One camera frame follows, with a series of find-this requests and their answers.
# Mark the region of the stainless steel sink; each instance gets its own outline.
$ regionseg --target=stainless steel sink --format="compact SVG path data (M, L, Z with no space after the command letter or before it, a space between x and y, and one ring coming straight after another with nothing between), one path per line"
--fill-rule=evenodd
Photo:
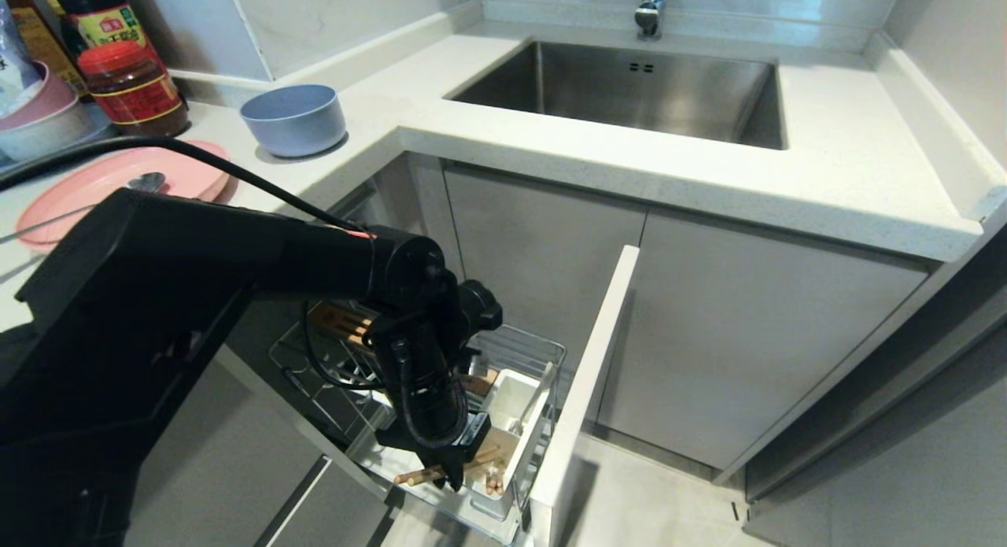
M776 67L536 41L453 100L783 149Z

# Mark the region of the sauce jar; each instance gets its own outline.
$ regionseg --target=sauce jar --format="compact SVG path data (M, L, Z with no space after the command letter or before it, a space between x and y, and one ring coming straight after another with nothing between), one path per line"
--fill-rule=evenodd
M137 41L115 41L87 49L78 65L109 120L129 135L179 135L188 113L164 67Z

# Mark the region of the white countertop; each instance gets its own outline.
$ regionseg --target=white countertop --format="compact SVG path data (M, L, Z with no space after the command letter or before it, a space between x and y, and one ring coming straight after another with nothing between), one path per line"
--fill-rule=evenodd
M774 60L788 149L443 99L530 38ZM317 75L313 80L319 81ZM859 55L705 38L643 42L622 31L481 23L406 56L339 98L349 139L323 156L277 160L262 153L237 110L201 103L192 103L193 125L182 138L217 142L235 163L320 207L330 207L390 160L413 151L939 261L957 260L982 235L979 222L957 212ZM4 192L2 234L12 232L21 211L57 178ZM296 214L244 183L231 203ZM12 297L34 266L32 254L18 243L0 246L0 261L4 329L30 318Z

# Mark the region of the faucet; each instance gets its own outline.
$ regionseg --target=faucet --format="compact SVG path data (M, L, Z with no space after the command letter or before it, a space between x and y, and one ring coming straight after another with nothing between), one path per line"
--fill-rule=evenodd
M639 26L636 38L658 41L661 38L661 17L665 13L665 0L643 0L636 8L634 19Z

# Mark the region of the bottle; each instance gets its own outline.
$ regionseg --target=bottle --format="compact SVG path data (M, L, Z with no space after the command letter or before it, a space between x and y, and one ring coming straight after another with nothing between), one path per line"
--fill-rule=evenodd
M69 52L70 58L77 60L77 58L88 49L88 42L84 41L81 37L81 31L74 27L74 23L70 22L69 17L66 16L66 10L62 9L61 3L57 0L46 1L49 8L52 9L52 13L56 15L59 19L59 34L63 38L63 45L66 51Z
M112 41L90 48L78 65L95 102L123 134L174 137L189 127L177 89L139 42Z
M155 63L167 71L127 0L57 1L66 10L70 22L80 31L88 47L94 48L112 41L137 41Z
M18 33L24 40L25 47L32 59L41 60L46 63L53 74L59 75L61 80L70 85L77 96L86 98L88 88L81 77L80 71L74 66L74 62L65 49L59 44L58 38L52 33L48 24L42 19L42 13L32 0L7 0L10 5L10 12L14 15L14 23L17 24Z

